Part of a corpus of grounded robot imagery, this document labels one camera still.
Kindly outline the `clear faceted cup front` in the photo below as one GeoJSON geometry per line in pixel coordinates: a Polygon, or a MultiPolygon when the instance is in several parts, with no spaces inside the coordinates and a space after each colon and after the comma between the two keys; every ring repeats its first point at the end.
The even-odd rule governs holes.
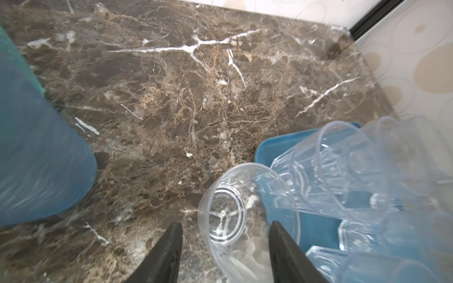
{"type": "Polygon", "coordinates": [[[349,122],[326,124],[275,158],[271,169],[300,212],[373,223],[390,211],[388,164],[377,144],[349,122]]]}

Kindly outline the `teal plastic tray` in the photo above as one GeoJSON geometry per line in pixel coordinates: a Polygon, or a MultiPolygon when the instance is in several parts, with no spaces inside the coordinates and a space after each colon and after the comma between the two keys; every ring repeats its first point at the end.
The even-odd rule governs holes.
{"type": "MultiPolygon", "coordinates": [[[[258,146],[255,153],[255,162],[268,166],[271,169],[271,164],[275,158],[315,133],[318,129],[285,134],[264,140],[258,146]]],[[[340,248],[337,229],[344,219],[330,218],[300,211],[298,213],[301,225],[300,241],[298,244],[302,250],[306,251],[311,246],[324,246],[336,250],[340,248]]]]}

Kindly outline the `small clear cup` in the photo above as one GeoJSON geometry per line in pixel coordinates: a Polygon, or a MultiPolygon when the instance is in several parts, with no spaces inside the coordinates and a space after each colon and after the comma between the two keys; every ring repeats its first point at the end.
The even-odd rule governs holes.
{"type": "Polygon", "coordinates": [[[399,187],[423,197],[453,187],[453,149],[426,117],[397,120],[385,116],[362,130],[378,146],[399,187]]]}

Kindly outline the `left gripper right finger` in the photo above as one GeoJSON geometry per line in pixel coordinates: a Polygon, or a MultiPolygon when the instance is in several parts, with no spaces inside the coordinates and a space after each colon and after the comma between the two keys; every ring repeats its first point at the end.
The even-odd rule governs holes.
{"type": "Polygon", "coordinates": [[[268,243],[275,283],[327,283],[279,221],[272,222],[268,243]]]}

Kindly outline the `clear textured cup front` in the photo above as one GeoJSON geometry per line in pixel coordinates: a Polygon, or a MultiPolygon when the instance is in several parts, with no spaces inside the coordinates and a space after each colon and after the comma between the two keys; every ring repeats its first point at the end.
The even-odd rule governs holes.
{"type": "Polygon", "coordinates": [[[290,187],[259,163],[244,163],[224,173],[198,206],[202,239],[232,283],[273,281],[268,245],[273,221],[300,241],[300,216],[290,187]]]}

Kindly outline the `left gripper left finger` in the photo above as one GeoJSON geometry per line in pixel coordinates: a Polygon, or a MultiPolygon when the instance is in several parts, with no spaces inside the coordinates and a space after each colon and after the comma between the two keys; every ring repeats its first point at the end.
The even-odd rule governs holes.
{"type": "Polygon", "coordinates": [[[182,224],[173,222],[125,283],[176,283],[182,246],[182,224]]]}

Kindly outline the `clear faceted cup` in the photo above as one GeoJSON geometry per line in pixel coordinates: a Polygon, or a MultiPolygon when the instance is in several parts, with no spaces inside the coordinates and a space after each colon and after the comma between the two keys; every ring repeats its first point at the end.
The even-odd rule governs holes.
{"type": "Polygon", "coordinates": [[[453,216],[440,211],[396,211],[377,223],[344,220],[338,235],[342,251],[430,261],[453,253],[453,216]]]}
{"type": "Polygon", "coordinates": [[[300,212],[373,223],[390,211],[388,164],[377,144],[349,122],[326,124],[275,158],[271,169],[300,212]]]}

